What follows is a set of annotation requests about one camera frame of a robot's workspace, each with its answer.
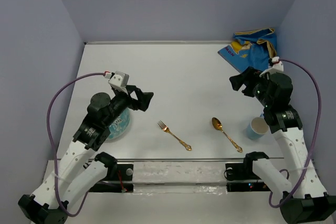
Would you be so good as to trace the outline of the blue cartoon placemat cloth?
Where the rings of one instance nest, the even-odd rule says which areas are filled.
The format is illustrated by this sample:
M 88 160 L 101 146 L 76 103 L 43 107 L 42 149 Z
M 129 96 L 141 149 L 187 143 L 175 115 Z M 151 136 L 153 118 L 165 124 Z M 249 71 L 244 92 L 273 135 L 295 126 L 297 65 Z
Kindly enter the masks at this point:
M 238 72 L 247 67 L 264 71 L 269 59 L 277 56 L 277 36 L 274 28 L 235 32 L 233 41 L 218 51 Z

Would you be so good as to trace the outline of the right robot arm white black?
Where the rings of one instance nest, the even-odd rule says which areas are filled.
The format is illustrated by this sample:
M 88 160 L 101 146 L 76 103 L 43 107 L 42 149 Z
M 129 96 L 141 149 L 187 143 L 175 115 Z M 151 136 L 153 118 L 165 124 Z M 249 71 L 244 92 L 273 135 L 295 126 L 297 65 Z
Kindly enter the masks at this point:
M 248 67 L 230 77 L 233 90 L 245 86 L 242 93 L 256 98 L 264 107 L 264 119 L 284 157 L 288 178 L 271 163 L 264 152 L 245 155 L 234 165 L 228 180 L 247 180 L 257 176 L 273 195 L 280 198 L 277 207 L 286 223 L 324 221 L 335 212 L 335 196 L 322 185 L 311 161 L 298 112 L 290 105 L 293 91 L 289 76 L 281 73 L 261 73 Z

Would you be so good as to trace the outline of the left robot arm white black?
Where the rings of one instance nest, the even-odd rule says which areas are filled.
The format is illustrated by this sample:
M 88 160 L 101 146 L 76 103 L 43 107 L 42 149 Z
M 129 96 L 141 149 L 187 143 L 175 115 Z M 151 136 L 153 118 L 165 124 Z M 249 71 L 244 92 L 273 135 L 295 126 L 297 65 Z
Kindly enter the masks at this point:
M 154 94 L 127 85 L 115 96 L 96 93 L 87 107 L 87 115 L 73 136 L 54 171 L 31 194 L 23 195 L 18 205 L 34 223 L 65 223 L 73 206 L 102 179 L 111 179 L 117 170 L 117 159 L 100 146 L 110 135 L 109 126 L 127 108 L 146 111 Z

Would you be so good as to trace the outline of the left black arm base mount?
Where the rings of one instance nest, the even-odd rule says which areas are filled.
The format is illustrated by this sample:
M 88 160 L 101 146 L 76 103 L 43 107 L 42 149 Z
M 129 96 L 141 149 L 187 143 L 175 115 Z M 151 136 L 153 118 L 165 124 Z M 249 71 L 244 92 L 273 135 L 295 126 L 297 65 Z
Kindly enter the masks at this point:
M 132 193 L 133 164 L 108 168 L 107 175 L 90 188 L 90 193 Z

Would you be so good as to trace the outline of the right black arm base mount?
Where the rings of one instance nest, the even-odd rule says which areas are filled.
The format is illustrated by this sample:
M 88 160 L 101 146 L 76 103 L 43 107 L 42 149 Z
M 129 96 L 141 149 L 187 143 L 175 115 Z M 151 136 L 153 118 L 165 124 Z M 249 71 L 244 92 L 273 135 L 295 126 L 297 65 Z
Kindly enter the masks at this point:
M 243 163 L 227 163 L 223 173 L 229 193 L 270 191 L 253 172 L 246 172 Z

